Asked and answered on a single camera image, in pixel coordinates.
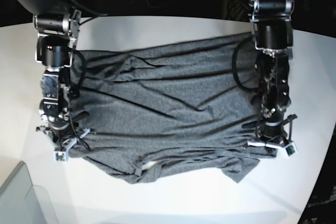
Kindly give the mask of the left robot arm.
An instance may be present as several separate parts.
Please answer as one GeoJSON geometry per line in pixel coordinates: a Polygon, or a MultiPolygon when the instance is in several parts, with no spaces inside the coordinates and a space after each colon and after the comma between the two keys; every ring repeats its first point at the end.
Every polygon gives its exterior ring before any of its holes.
{"type": "Polygon", "coordinates": [[[250,103],[256,110],[253,121],[242,125],[254,133],[246,145],[278,150],[290,157],[298,151],[292,140],[292,125],[297,116],[285,115],[291,105],[288,79],[295,0],[246,0],[246,3],[252,32],[236,46],[232,56],[234,80],[240,90],[251,94],[250,103]],[[256,51],[256,87],[243,85],[237,69],[238,55],[249,43],[254,44],[256,51]]]}

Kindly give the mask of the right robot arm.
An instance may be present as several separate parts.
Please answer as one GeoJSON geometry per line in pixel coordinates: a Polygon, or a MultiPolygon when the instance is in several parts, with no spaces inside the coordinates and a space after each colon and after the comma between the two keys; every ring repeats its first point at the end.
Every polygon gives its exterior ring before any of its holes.
{"type": "Polygon", "coordinates": [[[84,141],[90,129],[79,129],[78,121],[87,117],[84,111],[71,115],[72,101],[80,96],[87,63],[76,47],[81,20],[85,10],[101,17],[102,14],[85,6],[80,0],[17,0],[33,15],[37,30],[35,61],[45,67],[40,82],[43,98],[39,106],[45,126],[37,127],[54,146],[55,160],[66,161],[69,150],[84,141]]]}

